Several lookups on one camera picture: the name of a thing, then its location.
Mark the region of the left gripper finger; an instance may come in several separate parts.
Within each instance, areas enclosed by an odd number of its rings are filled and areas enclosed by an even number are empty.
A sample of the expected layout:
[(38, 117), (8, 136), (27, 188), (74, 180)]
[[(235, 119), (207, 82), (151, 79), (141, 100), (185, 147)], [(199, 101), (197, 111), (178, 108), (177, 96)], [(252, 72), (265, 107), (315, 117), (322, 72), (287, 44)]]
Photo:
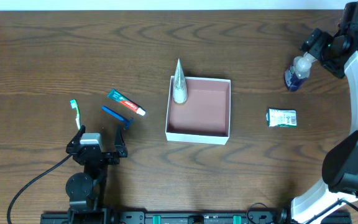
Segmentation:
[(86, 127), (84, 125), (81, 125), (78, 132), (67, 144), (67, 149), (75, 149), (76, 147), (78, 147), (80, 145), (80, 139), (81, 139), (82, 135), (85, 133), (85, 130), (86, 130)]
[(122, 128), (121, 126), (118, 126), (116, 128), (116, 136), (114, 140), (114, 147), (116, 148), (117, 152), (125, 152), (126, 151), (126, 145), (124, 142), (124, 139), (122, 137)]

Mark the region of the blue pump soap bottle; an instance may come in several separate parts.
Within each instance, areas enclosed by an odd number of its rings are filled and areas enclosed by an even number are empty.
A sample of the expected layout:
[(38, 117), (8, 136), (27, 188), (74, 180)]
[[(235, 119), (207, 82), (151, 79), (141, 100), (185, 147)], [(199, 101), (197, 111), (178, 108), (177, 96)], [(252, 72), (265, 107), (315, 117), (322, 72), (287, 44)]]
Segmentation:
[(312, 64), (315, 61), (317, 59), (308, 52), (294, 58), (293, 63), (283, 75), (285, 86), (289, 91), (297, 91), (309, 78)]

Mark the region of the green white toothbrush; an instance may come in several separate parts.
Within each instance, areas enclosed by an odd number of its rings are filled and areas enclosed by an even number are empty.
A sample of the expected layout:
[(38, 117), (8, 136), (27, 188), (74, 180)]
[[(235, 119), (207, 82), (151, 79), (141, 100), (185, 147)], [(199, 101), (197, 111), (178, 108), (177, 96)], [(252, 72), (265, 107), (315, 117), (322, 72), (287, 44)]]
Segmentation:
[(80, 120), (80, 109), (78, 106), (78, 102), (75, 99), (70, 100), (70, 106), (73, 110), (76, 111), (75, 122), (76, 122), (77, 128), (80, 129), (81, 128), (81, 120)]

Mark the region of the white Pantene tube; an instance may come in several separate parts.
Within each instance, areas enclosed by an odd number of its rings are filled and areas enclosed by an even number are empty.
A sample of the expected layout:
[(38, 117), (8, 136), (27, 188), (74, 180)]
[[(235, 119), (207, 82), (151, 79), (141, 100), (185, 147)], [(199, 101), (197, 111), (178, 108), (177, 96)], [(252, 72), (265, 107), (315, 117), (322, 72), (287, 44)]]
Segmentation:
[(178, 59), (173, 79), (173, 100), (175, 103), (184, 104), (188, 98), (186, 78)]

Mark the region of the green soap bar package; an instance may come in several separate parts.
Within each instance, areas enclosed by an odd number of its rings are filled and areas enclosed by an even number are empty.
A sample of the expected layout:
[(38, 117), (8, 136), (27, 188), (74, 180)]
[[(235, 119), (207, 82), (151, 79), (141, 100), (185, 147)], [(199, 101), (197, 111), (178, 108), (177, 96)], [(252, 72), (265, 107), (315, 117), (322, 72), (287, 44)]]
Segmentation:
[(295, 110), (278, 110), (269, 108), (266, 114), (268, 127), (294, 128), (297, 126)]

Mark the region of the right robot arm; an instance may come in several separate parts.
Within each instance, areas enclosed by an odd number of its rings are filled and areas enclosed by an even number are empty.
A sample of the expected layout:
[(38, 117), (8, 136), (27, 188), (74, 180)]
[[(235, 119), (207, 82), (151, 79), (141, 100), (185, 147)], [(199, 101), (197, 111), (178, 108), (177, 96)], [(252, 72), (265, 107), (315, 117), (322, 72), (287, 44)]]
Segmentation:
[(351, 96), (349, 136), (330, 150), (323, 161), (321, 178), (291, 201), (283, 219), (287, 223), (337, 223), (335, 211), (348, 205), (358, 212), (358, 1), (344, 8), (334, 35), (315, 29), (300, 50), (320, 62), (335, 77), (346, 78)]

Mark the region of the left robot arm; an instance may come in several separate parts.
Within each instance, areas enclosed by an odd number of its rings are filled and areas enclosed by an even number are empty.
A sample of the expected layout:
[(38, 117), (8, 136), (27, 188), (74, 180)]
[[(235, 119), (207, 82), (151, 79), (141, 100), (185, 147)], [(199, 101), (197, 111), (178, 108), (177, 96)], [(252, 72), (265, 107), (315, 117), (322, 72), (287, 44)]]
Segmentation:
[(66, 183), (70, 210), (76, 213), (97, 211), (102, 207), (108, 166), (118, 165), (120, 159), (127, 157), (128, 151), (118, 127), (114, 138), (114, 149), (103, 150), (101, 135), (87, 133), (81, 126), (67, 144), (66, 153), (83, 166), (83, 172), (71, 176)]

